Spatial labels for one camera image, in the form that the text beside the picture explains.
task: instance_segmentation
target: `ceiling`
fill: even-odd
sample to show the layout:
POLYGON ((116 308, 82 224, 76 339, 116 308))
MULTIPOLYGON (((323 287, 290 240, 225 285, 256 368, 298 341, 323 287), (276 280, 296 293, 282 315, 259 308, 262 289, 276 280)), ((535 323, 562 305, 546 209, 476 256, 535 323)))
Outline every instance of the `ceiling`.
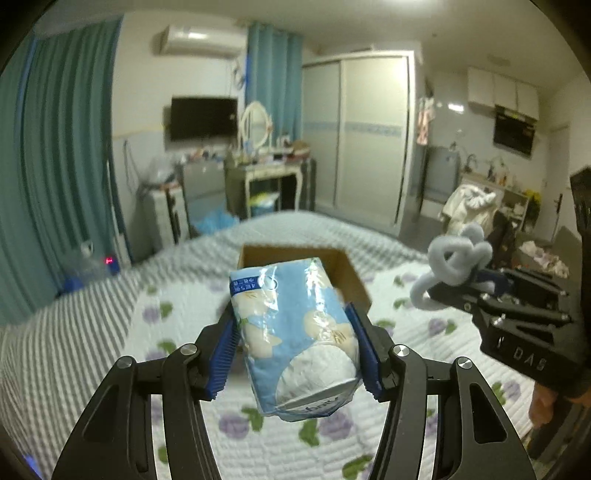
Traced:
POLYGON ((430 72, 472 65, 536 85, 542 97, 582 71, 529 0, 58 0, 48 15, 90 18, 140 8, 268 22, 302 34, 315 50, 418 40, 430 72))

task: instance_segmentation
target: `wardrobe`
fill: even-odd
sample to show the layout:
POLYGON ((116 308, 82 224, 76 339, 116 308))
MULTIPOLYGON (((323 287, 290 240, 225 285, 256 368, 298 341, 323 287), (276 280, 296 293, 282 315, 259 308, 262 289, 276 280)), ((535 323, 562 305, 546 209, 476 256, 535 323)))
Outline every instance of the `wardrobe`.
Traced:
POLYGON ((397 235, 416 146, 413 51, 320 57, 304 65, 303 138, 317 161, 316 210, 397 235))

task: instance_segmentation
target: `dark blue label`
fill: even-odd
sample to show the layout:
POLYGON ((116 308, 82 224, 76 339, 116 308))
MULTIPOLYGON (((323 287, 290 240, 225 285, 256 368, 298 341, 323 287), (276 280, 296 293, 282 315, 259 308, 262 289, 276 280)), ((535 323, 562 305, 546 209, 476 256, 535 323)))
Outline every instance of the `dark blue label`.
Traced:
POLYGON ((261 286, 258 284, 258 277, 239 278, 230 282, 230 295, 233 297, 236 293, 257 290, 259 288, 261 286))

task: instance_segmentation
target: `tissue pack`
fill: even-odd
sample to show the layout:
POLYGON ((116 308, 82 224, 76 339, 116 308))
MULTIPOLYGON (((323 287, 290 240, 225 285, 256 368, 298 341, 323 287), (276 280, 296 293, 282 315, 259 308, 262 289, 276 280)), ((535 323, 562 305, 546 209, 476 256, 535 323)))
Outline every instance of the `tissue pack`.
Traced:
POLYGON ((263 415, 323 417, 351 400, 357 338, 320 259, 235 271, 230 293, 263 415))

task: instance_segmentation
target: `human hand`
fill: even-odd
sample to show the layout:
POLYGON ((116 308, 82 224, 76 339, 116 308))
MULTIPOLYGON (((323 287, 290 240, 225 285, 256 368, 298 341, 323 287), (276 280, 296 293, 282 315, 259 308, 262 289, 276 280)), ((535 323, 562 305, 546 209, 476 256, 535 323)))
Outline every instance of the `human hand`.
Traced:
MULTIPOLYGON (((535 428, 539 429, 541 426, 551 422, 554 416, 554 403, 557 398, 558 394, 556 392, 536 383, 530 405, 530 420, 535 428)), ((577 399, 570 398, 569 400, 585 407, 591 407, 591 388, 582 397, 577 399)))

